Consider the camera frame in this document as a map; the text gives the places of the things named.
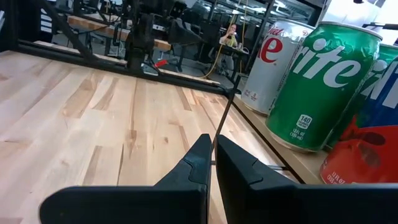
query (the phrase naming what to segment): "red can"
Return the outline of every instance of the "red can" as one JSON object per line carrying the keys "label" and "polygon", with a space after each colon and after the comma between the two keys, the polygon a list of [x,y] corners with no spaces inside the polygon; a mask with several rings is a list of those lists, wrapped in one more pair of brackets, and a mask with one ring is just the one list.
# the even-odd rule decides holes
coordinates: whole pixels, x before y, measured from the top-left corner
{"label": "red can", "polygon": [[398,58],[320,168],[327,184],[398,182]]}

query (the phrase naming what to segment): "green can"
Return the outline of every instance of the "green can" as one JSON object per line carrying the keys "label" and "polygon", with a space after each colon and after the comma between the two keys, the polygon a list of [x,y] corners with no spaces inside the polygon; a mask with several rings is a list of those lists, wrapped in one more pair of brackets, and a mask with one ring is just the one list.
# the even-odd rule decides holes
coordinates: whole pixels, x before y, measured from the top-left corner
{"label": "green can", "polygon": [[321,22],[304,40],[266,121],[272,137],[298,151],[319,151],[379,54],[382,37]]}
{"label": "green can", "polygon": [[398,47],[387,44],[380,44],[379,58],[376,60],[373,68],[366,76],[362,89],[355,96],[355,98],[353,98],[343,116],[340,118],[340,121],[335,126],[335,128],[333,128],[332,134],[327,143],[327,146],[329,148],[333,148],[338,142],[341,134],[343,134],[344,130],[347,128],[349,122],[353,119],[353,116],[356,114],[356,112],[361,109],[366,97],[368,97],[370,92],[373,90],[373,87],[375,86],[376,82],[379,81],[379,79],[381,78],[384,70],[397,56]]}

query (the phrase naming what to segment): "can lid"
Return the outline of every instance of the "can lid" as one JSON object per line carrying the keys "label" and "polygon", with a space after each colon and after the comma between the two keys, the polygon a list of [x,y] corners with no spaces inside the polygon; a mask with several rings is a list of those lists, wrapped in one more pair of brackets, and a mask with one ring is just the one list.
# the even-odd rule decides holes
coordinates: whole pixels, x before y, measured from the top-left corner
{"label": "can lid", "polygon": [[321,21],[321,22],[319,22],[319,25],[320,24],[330,24],[330,25],[336,25],[336,26],[342,26],[342,27],[347,27],[347,28],[351,28],[351,29],[356,29],[356,30],[371,34],[373,36],[376,36],[379,39],[383,40],[383,37],[380,34],[378,34],[377,32],[374,32],[372,30],[365,29],[365,28],[362,28],[362,27],[349,25],[349,24],[343,24],[343,23],[340,23],[340,22],[332,22],[332,21]]}
{"label": "can lid", "polygon": [[293,20],[290,20],[290,19],[278,18],[277,21],[290,22],[290,23],[293,23],[293,24],[297,24],[297,25],[300,25],[300,26],[304,26],[304,27],[306,27],[306,28],[313,29],[313,30],[315,29],[315,27],[313,27],[313,26],[310,26],[310,25],[308,25],[308,24],[304,24],[304,23],[302,23],[302,22],[293,21]]}
{"label": "can lid", "polygon": [[382,44],[382,43],[380,43],[380,46],[388,47],[388,48],[391,48],[391,49],[397,49],[397,50],[398,50],[398,46],[394,46],[394,45],[389,45],[389,44]]}

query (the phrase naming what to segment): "silver can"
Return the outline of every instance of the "silver can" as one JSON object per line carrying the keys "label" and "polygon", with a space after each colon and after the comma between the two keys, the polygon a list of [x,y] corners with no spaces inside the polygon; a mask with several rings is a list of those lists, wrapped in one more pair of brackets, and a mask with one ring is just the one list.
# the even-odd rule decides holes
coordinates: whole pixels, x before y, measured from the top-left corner
{"label": "silver can", "polygon": [[271,26],[242,93],[248,108],[269,115],[300,43],[313,30],[312,26],[288,19],[279,19]]}

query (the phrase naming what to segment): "light wood surface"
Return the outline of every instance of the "light wood surface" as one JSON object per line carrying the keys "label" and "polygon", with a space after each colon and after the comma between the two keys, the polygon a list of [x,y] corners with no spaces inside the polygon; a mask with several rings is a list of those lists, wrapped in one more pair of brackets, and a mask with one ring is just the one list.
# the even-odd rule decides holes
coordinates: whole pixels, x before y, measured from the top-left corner
{"label": "light wood surface", "polygon": [[[39,223],[40,203],[64,187],[155,184],[200,134],[214,137],[225,104],[212,93],[0,53],[0,223]],[[236,110],[222,134],[282,165]],[[214,166],[211,181],[210,223],[226,223]]]}
{"label": "light wood surface", "polygon": [[[95,19],[101,19],[101,17],[96,14],[89,14],[87,16],[91,16]],[[107,26],[105,24],[95,22],[95,21],[90,21],[88,19],[80,18],[77,16],[68,16],[68,23],[70,25],[80,26],[87,30],[97,30],[96,32],[103,33],[104,35],[107,35],[108,37],[113,37],[113,34],[114,34],[114,26]],[[130,31],[127,29],[119,30],[118,37],[120,35],[120,39],[122,41],[125,41],[127,39],[127,35],[129,34],[129,32]],[[171,49],[171,45],[167,41],[158,40],[158,39],[155,39],[155,47],[160,48],[162,50],[170,50]]]}
{"label": "light wood surface", "polygon": [[240,95],[236,95],[234,103],[306,184],[323,184],[319,177],[319,168],[326,159],[326,152],[299,153],[285,148],[271,137],[269,130],[266,128],[266,117],[253,112],[245,106]]}
{"label": "light wood surface", "polygon": [[[61,45],[57,45],[57,44],[51,44],[51,43],[43,42],[43,41],[39,41],[39,40],[36,41],[35,43],[36,44],[41,44],[41,45],[44,45],[44,46],[47,46],[47,47],[53,47],[53,48],[56,48],[56,49],[62,49],[62,50],[67,50],[67,51],[74,52],[74,53],[79,53],[79,51],[77,49],[71,49],[69,47],[65,47],[65,46],[61,46]],[[116,58],[112,58],[112,57],[108,57],[108,56],[104,56],[104,55],[99,55],[99,54],[94,54],[94,55],[97,56],[98,58],[102,58],[102,59],[105,59],[105,60],[110,60],[112,62],[123,63],[123,64],[127,63],[125,60],[120,60],[120,59],[116,59]],[[159,69],[159,70],[161,72],[167,73],[169,75],[175,75],[175,76],[179,76],[179,77],[190,78],[190,79],[198,80],[198,81],[201,81],[201,82],[220,84],[219,82],[216,82],[216,81],[213,81],[213,80],[207,80],[207,79],[204,79],[204,78],[198,78],[198,77],[194,77],[194,76],[191,76],[191,75],[186,75],[186,74],[183,74],[183,73],[172,72],[172,71],[165,70],[165,69]]]}

